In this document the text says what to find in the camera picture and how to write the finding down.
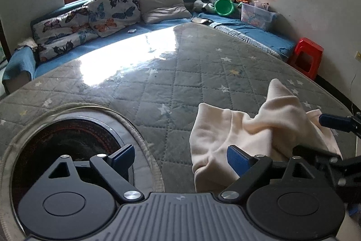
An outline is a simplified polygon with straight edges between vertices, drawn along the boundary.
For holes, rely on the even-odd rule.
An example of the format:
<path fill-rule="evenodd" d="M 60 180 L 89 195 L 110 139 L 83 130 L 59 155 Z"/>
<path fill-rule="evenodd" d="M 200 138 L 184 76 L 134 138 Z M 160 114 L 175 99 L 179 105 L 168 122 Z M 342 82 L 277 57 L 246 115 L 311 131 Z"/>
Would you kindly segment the long butterfly print pillow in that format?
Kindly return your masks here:
<path fill-rule="evenodd" d="M 40 21 L 33 24 L 31 29 L 41 62 L 63 55 L 99 37 L 90 27 L 87 7 Z"/>

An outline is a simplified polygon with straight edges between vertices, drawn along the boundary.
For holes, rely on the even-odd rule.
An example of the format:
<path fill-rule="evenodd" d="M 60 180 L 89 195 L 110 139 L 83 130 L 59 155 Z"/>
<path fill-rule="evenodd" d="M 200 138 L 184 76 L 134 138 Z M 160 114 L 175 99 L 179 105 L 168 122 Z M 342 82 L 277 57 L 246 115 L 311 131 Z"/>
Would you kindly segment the blue corner sofa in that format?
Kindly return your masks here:
<path fill-rule="evenodd" d="M 196 0 L 184 1 L 186 8 L 192 10 L 192 5 Z M 201 1 L 214 4 L 217 0 Z M 271 49 L 274 49 L 278 54 L 281 55 L 281 59 L 283 61 L 287 61 L 290 58 L 296 46 L 296 43 L 294 41 L 287 39 L 286 37 L 276 32 L 267 32 L 241 22 L 240 16 L 236 12 L 233 12 L 232 15 L 226 17 L 219 15 L 210 15 L 203 12 L 195 13 L 194 16 L 209 18 L 214 22 L 220 23 L 231 29 L 235 29 L 241 33 L 244 33 L 248 37 L 251 37 L 256 41 L 259 41 L 262 44 L 270 47 Z M 130 26 L 130 29 L 137 29 L 137 31 L 134 33 L 128 33 L 126 30 L 123 29 L 105 39 L 88 41 L 63 55 L 55 57 L 46 62 L 41 62 L 39 60 L 38 53 L 31 50 L 29 47 L 16 50 L 10 58 L 10 62 L 5 68 L 4 74 L 2 75 L 2 85 L 5 89 L 5 93 L 10 94 L 19 89 L 21 86 L 25 85 L 26 83 L 37 78 L 38 76 L 41 76 L 55 69 L 56 67 L 61 66 L 62 64 L 65 64 L 66 62 L 69 62 L 71 60 L 74 60 L 86 53 L 107 46 L 114 42 L 131 38 L 134 35 L 146 34 L 148 32 L 170 28 L 189 22 L 189 19 L 165 20 L 156 24 L 145 24 L 141 21 L 137 24 Z"/>

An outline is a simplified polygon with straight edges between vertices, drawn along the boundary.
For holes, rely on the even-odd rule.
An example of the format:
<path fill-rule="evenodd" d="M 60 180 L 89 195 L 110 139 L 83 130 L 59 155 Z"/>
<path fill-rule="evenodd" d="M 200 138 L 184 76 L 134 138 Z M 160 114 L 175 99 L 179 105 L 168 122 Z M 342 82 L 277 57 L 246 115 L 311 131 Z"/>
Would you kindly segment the red plastic stool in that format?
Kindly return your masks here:
<path fill-rule="evenodd" d="M 301 38 L 288 59 L 288 64 L 314 80 L 322 61 L 324 48 L 304 37 Z"/>

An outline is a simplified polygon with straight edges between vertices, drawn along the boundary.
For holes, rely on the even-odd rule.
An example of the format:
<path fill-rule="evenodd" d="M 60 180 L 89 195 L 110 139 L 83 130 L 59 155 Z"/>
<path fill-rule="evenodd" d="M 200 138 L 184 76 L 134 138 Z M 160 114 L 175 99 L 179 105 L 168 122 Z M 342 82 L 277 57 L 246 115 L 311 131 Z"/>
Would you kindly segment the clear plastic storage box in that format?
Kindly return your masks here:
<path fill-rule="evenodd" d="M 277 12 L 271 12 L 253 5 L 242 3 L 241 21 L 256 28 L 270 31 L 277 17 Z"/>

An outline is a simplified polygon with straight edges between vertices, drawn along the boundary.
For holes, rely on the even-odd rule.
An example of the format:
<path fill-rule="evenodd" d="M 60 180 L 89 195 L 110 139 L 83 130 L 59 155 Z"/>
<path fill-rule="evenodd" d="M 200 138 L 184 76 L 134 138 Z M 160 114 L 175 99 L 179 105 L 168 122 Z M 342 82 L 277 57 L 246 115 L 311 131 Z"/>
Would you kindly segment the cream white garment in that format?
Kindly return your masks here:
<path fill-rule="evenodd" d="M 266 101 L 254 117 L 199 104 L 189 139 L 196 192 L 220 193 L 239 178 L 226 159 L 230 145 L 276 161 L 286 161 L 299 144 L 340 154 L 332 131 L 318 121 L 321 114 L 320 110 L 304 111 L 278 79 L 269 83 Z"/>

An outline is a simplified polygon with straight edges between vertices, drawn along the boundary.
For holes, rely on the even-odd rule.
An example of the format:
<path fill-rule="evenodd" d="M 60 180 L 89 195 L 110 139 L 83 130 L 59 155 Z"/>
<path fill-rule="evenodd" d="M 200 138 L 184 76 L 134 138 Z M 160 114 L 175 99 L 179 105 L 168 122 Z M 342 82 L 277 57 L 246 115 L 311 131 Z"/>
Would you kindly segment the grey quilted blanket on sofa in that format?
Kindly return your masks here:
<path fill-rule="evenodd" d="M 271 49 L 270 47 L 262 44 L 261 42 L 259 41 L 256 41 L 255 39 L 251 38 L 251 37 L 248 37 L 247 35 L 245 35 L 244 33 L 241 33 L 235 29 L 231 29 L 227 26 L 224 26 L 220 23 L 217 23 L 217 22 L 213 22 L 211 24 L 209 24 L 209 27 L 210 28 L 213 28 L 213 29 L 216 29 L 216 30 L 219 30 L 221 31 L 222 33 L 225 33 L 225 34 L 228 34 L 232 37 L 235 37 L 249 45 L 253 45 L 254 47 L 257 47 L 259 49 L 261 49 L 262 51 L 278 58 L 278 59 L 281 59 L 281 55 L 278 54 L 274 49 Z"/>

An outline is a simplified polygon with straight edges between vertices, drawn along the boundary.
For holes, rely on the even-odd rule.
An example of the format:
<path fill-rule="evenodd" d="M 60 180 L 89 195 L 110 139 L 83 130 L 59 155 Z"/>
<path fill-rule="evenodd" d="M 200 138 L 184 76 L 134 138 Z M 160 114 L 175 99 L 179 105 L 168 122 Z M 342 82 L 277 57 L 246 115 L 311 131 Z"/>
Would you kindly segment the round black storage opening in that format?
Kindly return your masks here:
<path fill-rule="evenodd" d="M 104 131 L 117 150 L 126 145 L 111 127 L 94 119 L 89 122 Z M 88 163 L 88 169 L 99 176 L 90 159 Z M 83 181 L 76 167 L 69 154 L 61 155 L 20 200 L 18 216 L 29 230 L 45 235 L 46 227 L 57 225 L 101 226 L 113 216 L 117 203 L 132 203 L 118 202 L 109 187 Z"/>

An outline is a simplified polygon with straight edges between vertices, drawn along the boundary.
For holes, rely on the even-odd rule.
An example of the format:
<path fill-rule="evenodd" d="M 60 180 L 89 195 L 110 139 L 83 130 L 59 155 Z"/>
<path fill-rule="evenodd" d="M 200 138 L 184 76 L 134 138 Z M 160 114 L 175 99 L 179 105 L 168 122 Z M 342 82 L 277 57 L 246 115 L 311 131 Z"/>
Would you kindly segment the grey stuffed toy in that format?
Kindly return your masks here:
<path fill-rule="evenodd" d="M 193 11 L 197 13 L 208 13 L 208 14 L 216 14 L 214 9 L 214 5 L 212 3 L 205 3 L 201 0 L 196 0 L 193 3 Z"/>

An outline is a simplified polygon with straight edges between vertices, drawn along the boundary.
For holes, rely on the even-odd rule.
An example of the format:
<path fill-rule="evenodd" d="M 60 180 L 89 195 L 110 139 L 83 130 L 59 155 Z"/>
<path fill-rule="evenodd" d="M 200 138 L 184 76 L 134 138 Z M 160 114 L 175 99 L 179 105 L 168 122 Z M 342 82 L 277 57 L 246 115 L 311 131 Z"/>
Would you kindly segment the green plastic bucket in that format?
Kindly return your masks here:
<path fill-rule="evenodd" d="M 230 0 L 217 0 L 213 6 L 220 16 L 229 16 L 234 11 L 234 5 Z"/>

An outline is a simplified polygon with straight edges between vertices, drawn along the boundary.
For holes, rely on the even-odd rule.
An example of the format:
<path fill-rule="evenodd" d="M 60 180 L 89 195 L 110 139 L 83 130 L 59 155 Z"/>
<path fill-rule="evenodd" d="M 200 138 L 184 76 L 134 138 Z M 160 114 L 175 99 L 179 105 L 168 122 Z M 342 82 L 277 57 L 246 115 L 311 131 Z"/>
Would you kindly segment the wall power socket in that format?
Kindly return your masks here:
<path fill-rule="evenodd" d="M 359 62 L 361 61 L 361 53 L 359 51 L 356 52 L 355 59 Z"/>

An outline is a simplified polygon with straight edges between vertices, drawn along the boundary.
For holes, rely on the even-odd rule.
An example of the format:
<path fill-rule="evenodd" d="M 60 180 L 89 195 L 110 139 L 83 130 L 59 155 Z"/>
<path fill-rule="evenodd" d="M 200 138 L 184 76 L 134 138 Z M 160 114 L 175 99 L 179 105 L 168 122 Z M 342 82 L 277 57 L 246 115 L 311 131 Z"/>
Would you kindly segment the dark flat item on sofa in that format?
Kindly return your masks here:
<path fill-rule="evenodd" d="M 200 17 L 197 17 L 197 16 L 194 16 L 192 19 L 191 19 L 191 22 L 193 23 L 196 23 L 196 24 L 204 24 L 206 26 L 209 26 L 209 24 L 212 24 L 213 21 L 212 20 L 209 20 L 207 18 L 200 18 Z"/>

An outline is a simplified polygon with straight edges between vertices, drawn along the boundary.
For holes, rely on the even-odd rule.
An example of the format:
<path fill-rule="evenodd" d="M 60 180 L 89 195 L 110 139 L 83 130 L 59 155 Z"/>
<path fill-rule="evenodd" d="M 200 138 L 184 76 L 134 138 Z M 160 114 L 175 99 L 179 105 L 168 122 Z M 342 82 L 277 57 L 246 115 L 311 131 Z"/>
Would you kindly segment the large butterfly print pillow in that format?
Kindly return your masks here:
<path fill-rule="evenodd" d="M 141 21 L 139 0 L 91 0 L 84 6 L 90 27 L 102 38 Z"/>

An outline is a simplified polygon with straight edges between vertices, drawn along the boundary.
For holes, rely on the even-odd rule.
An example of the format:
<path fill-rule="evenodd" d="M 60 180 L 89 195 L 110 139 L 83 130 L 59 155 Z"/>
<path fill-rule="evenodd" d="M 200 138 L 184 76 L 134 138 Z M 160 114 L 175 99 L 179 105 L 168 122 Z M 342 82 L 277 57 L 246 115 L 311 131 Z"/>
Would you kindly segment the grey plain pillow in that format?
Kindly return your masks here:
<path fill-rule="evenodd" d="M 184 0 L 139 0 L 139 8 L 145 24 L 192 17 Z"/>

